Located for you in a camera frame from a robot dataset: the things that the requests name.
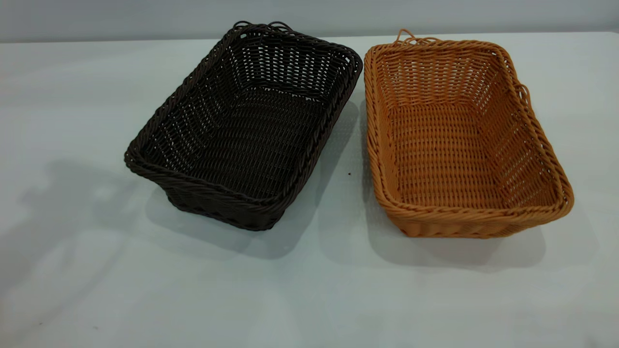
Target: basket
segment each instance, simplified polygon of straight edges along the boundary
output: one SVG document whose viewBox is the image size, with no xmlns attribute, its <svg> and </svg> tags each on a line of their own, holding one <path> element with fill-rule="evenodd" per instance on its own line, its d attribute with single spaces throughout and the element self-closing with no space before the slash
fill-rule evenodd
<svg viewBox="0 0 619 348">
<path fill-rule="evenodd" d="M 125 153 L 182 211 L 271 228 L 294 201 L 362 61 L 281 22 L 238 22 L 157 109 Z"/>
<path fill-rule="evenodd" d="M 408 236 L 505 237 L 572 208 L 502 47 L 402 29 L 367 52 L 365 87 L 374 193 Z"/>
</svg>

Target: wall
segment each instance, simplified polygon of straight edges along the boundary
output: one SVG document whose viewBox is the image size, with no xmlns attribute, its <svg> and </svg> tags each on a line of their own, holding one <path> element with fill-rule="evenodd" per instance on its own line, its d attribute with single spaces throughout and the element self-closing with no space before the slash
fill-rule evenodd
<svg viewBox="0 0 619 348">
<path fill-rule="evenodd" d="M 0 0 L 0 41 L 217 38 L 237 20 L 317 36 L 619 28 L 619 0 Z"/>
</svg>

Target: plastic rattan basket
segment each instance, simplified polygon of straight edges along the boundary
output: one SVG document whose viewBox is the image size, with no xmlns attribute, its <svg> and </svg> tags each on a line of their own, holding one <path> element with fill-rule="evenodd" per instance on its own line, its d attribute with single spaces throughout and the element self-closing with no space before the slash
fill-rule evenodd
<svg viewBox="0 0 619 348">
<path fill-rule="evenodd" d="M 296 198 L 362 61 L 281 22 L 239 22 L 129 145 L 127 166 L 178 209 L 271 228 Z"/>
<path fill-rule="evenodd" d="M 411 237 L 493 238 L 566 215 L 572 189 L 509 54 L 400 35 L 365 56 L 368 153 L 389 218 Z"/>
</svg>

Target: white table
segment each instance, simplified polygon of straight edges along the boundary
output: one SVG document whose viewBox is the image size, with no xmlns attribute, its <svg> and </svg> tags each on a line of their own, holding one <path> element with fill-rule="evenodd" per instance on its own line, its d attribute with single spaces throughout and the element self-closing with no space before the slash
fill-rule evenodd
<svg viewBox="0 0 619 348">
<path fill-rule="evenodd" d="M 371 191 L 361 77 L 283 219 L 239 230 L 123 163 L 215 40 L 0 45 L 0 347 L 617 347 L 619 35 L 438 37 L 511 53 L 567 217 L 405 238 Z"/>
</svg>

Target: orange basket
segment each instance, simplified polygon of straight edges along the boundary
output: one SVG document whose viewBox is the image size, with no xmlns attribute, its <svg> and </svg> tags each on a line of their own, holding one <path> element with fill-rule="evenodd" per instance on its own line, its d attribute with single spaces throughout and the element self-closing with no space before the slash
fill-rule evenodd
<svg viewBox="0 0 619 348">
<path fill-rule="evenodd" d="M 571 210 L 568 179 L 502 47 L 402 29 L 367 52 L 365 90 L 374 193 L 408 236 L 506 237 Z"/>
</svg>

